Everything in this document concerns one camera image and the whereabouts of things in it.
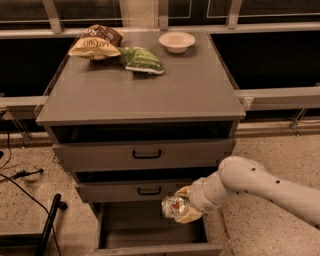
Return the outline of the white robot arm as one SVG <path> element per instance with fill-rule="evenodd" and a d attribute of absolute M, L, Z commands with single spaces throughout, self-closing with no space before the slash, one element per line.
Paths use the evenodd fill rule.
<path fill-rule="evenodd" d="M 270 201 L 320 228 L 319 190 L 276 177 L 261 163 L 238 156 L 225 158 L 216 172 L 176 192 L 177 196 L 187 198 L 187 209 L 175 220 L 190 223 L 244 193 Z"/>

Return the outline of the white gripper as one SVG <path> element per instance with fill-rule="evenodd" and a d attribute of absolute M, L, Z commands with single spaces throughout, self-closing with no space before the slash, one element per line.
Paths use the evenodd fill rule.
<path fill-rule="evenodd" d="M 190 187 L 180 188 L 175 192 L 175 196 L 189 197 L 189 202 L 194 207 L 184 207 L 176 211 L 175 221 L 187 224 L 201 218 L 203 213 L 218 209 L 227 199 L 227 191 L 219 176 L 210 176 L 194 181 Z"/>

